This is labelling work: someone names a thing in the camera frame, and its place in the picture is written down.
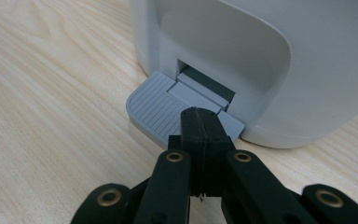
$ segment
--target gray foot pedal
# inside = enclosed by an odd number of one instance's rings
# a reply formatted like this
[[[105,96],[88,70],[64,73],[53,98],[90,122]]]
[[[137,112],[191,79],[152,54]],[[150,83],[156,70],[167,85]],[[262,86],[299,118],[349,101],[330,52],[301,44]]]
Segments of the gray foot pedal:
[[[207,90],[196,91],[191,78],[180,74],[178,82],[155,72],[127,100],[127,112],[132,123],[163,148],[170,135],[180,134],[180,113],[191,107],[202,107],[218,114],[222,125],[234,141],[244,125],[224,111],[228,102]]]

